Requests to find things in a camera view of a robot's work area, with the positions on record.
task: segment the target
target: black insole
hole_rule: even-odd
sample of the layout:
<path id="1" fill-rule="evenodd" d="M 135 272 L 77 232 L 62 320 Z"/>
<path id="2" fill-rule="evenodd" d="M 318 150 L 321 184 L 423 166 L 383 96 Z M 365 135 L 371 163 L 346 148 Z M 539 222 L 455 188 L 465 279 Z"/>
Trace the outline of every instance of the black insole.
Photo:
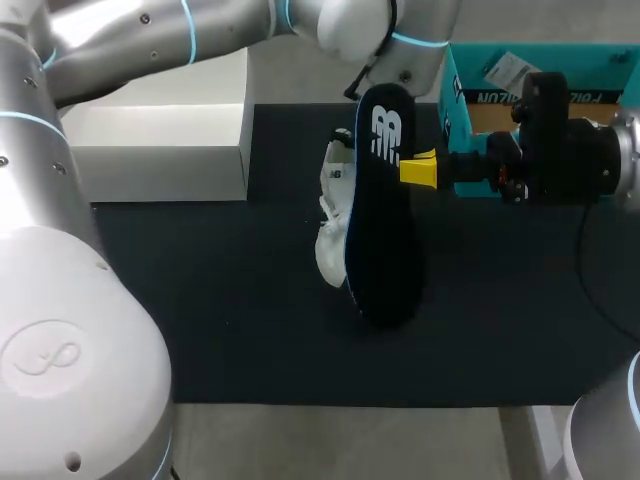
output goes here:
<path id="1" fill-rule="evenodd" d="M 357 176 L 346 239 L 349 289 L 362 315 L 379 326 L 411 319 L 422 296 L 424 261 L 399 162 L 413 158 L 415 100 L 398 85 L 378 85 L 360 101 Z"/>

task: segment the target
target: white label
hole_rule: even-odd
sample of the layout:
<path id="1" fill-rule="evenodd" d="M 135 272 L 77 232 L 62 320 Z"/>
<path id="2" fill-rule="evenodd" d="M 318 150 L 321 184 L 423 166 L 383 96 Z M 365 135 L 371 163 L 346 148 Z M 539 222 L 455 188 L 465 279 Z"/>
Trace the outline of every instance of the white label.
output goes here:
<path id="1" fill-rule="evenodd" d="M 520 57 L 516 57 L 511 52 L 507 52 L 502 56 L 498 63 L 489 70 L 485 80 L 496 87 L 509 92 L 511 95 L 521 98 L 524 79 L 527 74 L 538 73 L 540 71 L 541 70 L 539 68 L 525 62 Z"/>

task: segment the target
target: black mat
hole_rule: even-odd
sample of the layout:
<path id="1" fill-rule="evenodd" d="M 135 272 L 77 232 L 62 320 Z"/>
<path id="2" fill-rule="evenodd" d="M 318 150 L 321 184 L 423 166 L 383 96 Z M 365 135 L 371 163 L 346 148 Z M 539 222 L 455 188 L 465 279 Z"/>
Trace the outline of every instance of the black mat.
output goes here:
<path id="1" fill-rule="evenodd" d="M 363 328 L 313 255 L 326 141 L 352 114 L 257 107 L 248 203 L 98 207 L 114 267 L 167 339 L 178 401 L 563 404 L 634 353 L 574 276 L 581 209 L 424 191 L 414 207 L 429 257 L 426 303 L 400 332 Z M 440 137 L 435 108 L 419 120 L 426 150 Z M 640 319 L 638 245 L 640 220 L 595 209 L 587 282 L 627 325 Z"/>

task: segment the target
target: sneaker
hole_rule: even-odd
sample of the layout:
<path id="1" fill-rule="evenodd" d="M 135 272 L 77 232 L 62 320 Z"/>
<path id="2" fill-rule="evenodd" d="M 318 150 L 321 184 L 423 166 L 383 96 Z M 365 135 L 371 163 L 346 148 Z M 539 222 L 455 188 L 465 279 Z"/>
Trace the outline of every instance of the sneaker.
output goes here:
<path id="1" fill-rule="evenodd" d="M 325 281 L 340 288 L 347 277 L 344 249 L 356 188 L 355 151 L 348 130 L 333 132 L 320 172 L 320 207 L 327 216 L 316 240 L 316 262 Z"/>

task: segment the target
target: black cable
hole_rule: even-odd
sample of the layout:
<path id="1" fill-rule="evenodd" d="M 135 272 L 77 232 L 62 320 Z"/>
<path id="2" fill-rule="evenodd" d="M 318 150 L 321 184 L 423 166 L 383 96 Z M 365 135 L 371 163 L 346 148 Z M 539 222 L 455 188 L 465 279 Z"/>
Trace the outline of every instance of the black cable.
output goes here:
<path id="1" fill-rule="evenodd" d="M 373 54 L 373 58 L 369 60 L 364 68 L 360 71 L 356 79 L 353 81 L 351 85 L 344 91 L 344 96 L 349 100 L 358 101 L 360 100 L 360 96 L 358 95 L 358 87 L 362 83 L 364 77 L 371 71 L 373 65 L 376 63 L 378 58 L 384 53 L 389 44 L 391 43 L 391 39 L 393 38 L 393 32 L 396 29 L 396 23 L 398 23 L 398 1 L 397 0 L 389 0 L 389 4 L 391 7 L 391 21 L 389 22 L 389 28 L 387 29 L 387 33 L 384 36 L 384 39 L 380 43 L 380 46 Z"/>
<path id="2" fill-rule="evenodd" d="M 178 472 L 176 472 L 173 466 L 171 467 L 171 478 L 173 478 L 173 480 L 180 480 L 180 475 L 178 475 Z"/>
<path id="3" fill-rule="evenodd" d="M 589 215 L 591 213 L 591 205 L 587 205 L 584 209 L 584 213 L 582 214 L 582 220 L 580 220 L 580 226 L 578 227 L 578 235 L 576 236 L 576 250 L 575 250 L 575 261 L 576 261 L 576 275 L 578 276 L 578 282 L 580 282 L 580 287 L 584 292 L 585 297 L 589 300 L 589 303 L 596 311 L 596 313 L 604 320 L 611 328 L 613 328 L 616 332 L 618 332 L 623 337 L 627 338 L 627 340 L 631 340 L 635 344 L 640 344 L 640 339 L 630 330 L 625 328 L 616 322 L 611 316 L 604 310 L 604 308 L 597 302 L 592 293 L 589 291 L 589 287 L 584 280 L 584 237 L 585 231 L 587 229 L 587 223 L 589 222 Z"/>

